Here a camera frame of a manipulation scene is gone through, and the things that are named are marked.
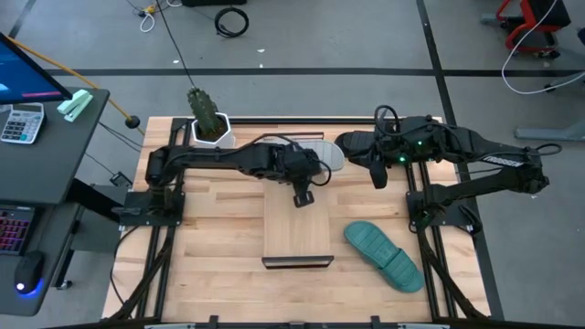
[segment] green slipper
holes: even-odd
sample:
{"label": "green slipper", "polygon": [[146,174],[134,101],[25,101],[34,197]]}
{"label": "green slipper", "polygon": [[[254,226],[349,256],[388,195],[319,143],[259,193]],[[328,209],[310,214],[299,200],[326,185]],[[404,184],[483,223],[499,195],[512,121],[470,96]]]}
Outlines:
{"label": "green slipper", "polygon": [[346,226],[344,235],[395,289],[417,292],[424,285],[422,274],[406,252],[397,248],[376,225],[355,221]]}

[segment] keyboard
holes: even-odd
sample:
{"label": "keyboard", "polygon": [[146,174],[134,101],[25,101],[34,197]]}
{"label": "keyboard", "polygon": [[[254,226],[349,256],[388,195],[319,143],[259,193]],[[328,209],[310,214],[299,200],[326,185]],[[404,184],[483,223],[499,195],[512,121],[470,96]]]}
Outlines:
{"label": "keyboard", "polygon": [[0,255],[22,255],[35,223],[33,207],[0,205]]}

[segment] computer screen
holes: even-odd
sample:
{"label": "computer screen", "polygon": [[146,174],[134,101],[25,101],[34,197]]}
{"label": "computer screen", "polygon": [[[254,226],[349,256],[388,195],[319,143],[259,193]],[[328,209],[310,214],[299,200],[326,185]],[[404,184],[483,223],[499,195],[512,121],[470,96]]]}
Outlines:
{"label": "computer screen", "polygon": [[70,98],[70,92],[0,33],[0,104]]}

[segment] concrete floor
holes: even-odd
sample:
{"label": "concrete floor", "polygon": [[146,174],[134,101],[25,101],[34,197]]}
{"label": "concrete floor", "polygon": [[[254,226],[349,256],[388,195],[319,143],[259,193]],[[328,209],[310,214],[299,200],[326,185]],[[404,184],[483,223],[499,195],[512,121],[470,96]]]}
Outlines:
{"label": "concrete floor", "polygon": [[[140,6],[150,3],[133,2]],[[9,33],[26,3],[0,2],[0,32]],[[495,11],[499,0],[425,0],[424,4],[442,68],[464,69],[469,75],[446,78],[458,124],[489,140],[534,146],[538,143],[516,140],[513,130],[518,126],[563,127],[585,119],[582,84],[553,94],[521,96],[508,90],[499,78],[473,76],[475,70],[492,70],[496,75],[508,54],[502,31],[478,22],[483,12]],[[575,37],[576,28],[585,26],[585,17],[579,15],[585,3],[565,0],[565,4],[573,24],[558,33],[559,42],[585,54]],[[377,105],[388,103],[401,115],[444,116],[416,1],[250,0],[242,9],[250,17],[250,30],[232,40],[217,36],[205,17],[214,16],[217,7],[165,11],[187,66],[218,69],[214,72],[221,75],[193,76],[193,80],[229,115],[371,115]],[[148,116],[189,114],[187,78],[156,71],[181,69],[174,62],[178,56],[162,19],[156,19],[154,30],[143,34],[138,29],[140,18],[133,16],[123,0],[37,0],[16,38],[74,69],[154,69],[149,76],[125,71],[90,77],[110,90],[125,110],[140,116],[145,127]],[[229,76],[220,70],[258,69],[261,65],[315,70],[252,76]],[[428,69],[431,74],[333,75],[319,68]],[[514,58],[509,68],[583,69],[585,61],[561,56],[546,62],[523,56]],[[83,86],[71,77],[58,80],[66,86]],[[522,90],[540,89],[549,81],[511,79]],[[137,132],[124,130],[122,116],[110,105],[101,120],[141,141]],[[506,320],[585,324],[581,284],[585,227],[580,193],[585,178],[579,175],[585,145],[563,146],[562,154],[543,160],[551,186],[536,197],[501,192],[477,199]],[[138,154],[102,128],[97,129],[88,153],[114,172],[134,176]],[[107,184],[110,174],[86,157],[78,177]],[[111,265],[111,255],[79,253],[68,275],[77,283],[74,288],[51,291],[36,317],[0,315],[0,327],[38,328],[98,320]]]}

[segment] wooden workbench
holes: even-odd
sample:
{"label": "wooden workbench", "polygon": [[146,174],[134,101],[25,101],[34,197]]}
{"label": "wooden workbench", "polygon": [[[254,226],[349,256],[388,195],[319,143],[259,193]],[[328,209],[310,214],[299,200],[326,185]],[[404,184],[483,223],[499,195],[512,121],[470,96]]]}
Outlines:
{"label": "wooden workbench", "polygon": [[[148,154],[167,145],[172,119],[150,118],[135,190],[147,188]],[[333,141],[339,133],[371,129],[371,124],[246,124],[236,125],[234,133],[242,145],[262,133],[323,132],[326,140]],[[428,167],[433,183],[457,182],[452,164],[431,163]],[[417,185],[422,186],[418,168],[415,172]],[[163,320],[207,322],[215,314],[221,322],[230,323],[366,323],[371,315],[379,315],[382,322],[429,321],[425,290],[402,293],[392,289],[359,258],[342,233],[352,221],[369,220],[421,270],[417,238],[407,227],[404,168],[388,170],[388,180],[385,189],[376,190],[367,169],[347,162],[327,187],[321,187],[326,188],[326,199],[315,201],[328,205],[333,263],[327,269],[266,270],[261,263],[263,182],[236,171],[187,170],[185,218],[176,232]],[[150,232],[150,228],[138,228],[120,247],[113,279],[123,298],[142,278]],[[452,277],[481,312],[489,313],[472,239],[456,228],[441,228],[441,232]],[[446,315],[437,277],[435,285],[441,314]],[[154,307],[157,285],[153,287],[146,314]],[[119,307],[110,287],[103,316]]]}

